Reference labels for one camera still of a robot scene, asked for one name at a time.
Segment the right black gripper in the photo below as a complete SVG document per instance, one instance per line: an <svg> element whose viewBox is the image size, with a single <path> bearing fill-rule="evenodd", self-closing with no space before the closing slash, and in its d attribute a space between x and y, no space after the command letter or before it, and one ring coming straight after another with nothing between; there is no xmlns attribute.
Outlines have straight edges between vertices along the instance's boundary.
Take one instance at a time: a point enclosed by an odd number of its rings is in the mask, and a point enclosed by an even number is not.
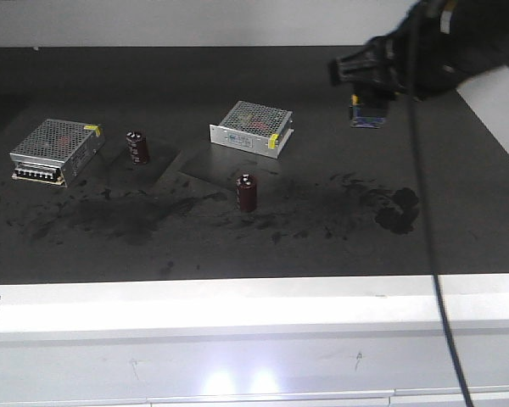
<svg viewBox="0 0 509 407"><path fill-rule="evenodd" d="M435 97L450 90L450 41L438 29L422 28L416 36L411 29L375 36L364 47L328 63L332 86L349 83L380 92L406 92L410 76L419 99Z"/></svg>

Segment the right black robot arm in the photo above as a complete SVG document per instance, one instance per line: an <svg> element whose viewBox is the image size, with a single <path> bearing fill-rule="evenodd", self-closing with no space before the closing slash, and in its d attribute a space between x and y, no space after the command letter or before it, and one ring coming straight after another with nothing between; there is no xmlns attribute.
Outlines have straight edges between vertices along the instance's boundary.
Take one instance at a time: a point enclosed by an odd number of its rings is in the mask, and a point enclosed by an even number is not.
<svg viewBox="0 0 509 407"><path fill-rule="evenodd" d="M330 81L425 99L509 67L509 1L418 1L389 33L329 64Z"/></svg>

